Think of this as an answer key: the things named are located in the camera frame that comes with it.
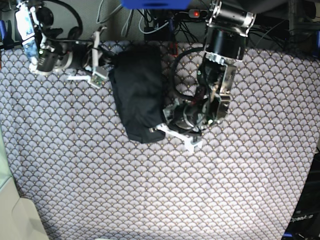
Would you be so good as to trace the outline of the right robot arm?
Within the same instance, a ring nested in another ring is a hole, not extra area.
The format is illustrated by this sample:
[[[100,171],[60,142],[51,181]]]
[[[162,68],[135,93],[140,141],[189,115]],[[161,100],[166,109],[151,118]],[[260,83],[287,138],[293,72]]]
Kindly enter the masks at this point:
[[[81,39],[83,22],[80,15],[65,2],[56,0],[55,4],[66,8],[77,22],[66,38],[59,37],[62,28],[52,27],[54,14],[44,1],[16,1],[15,19],[24,52],[30,61],[29,70],[42,76],[66,69],[83,70],[86,75],[71,75],[68,80],[87,81],[89,85],[101,88],[109,75],[103,65],[112,59],[101,46],[101,34],[106,26],[100,26],[90,39]]]

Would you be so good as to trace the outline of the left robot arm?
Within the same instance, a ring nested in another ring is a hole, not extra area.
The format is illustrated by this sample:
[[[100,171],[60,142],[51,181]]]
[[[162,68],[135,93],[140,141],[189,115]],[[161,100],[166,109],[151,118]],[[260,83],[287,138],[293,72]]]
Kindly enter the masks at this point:
[[[236,63],[243,60],[246,39],[255,19],[256,14],[221,0],[210,2],[205,42],[174,60],[169,81],[176,98],[163,109],[164,122],[150,128],[150,132],[160,131],[180,139],[190,153],[202,147],[203,131],[219,124],[228,113]],[[175,84],[178,63],[184,56],[198,52],[204,55],[197,70],[195,94],[182,94]]]

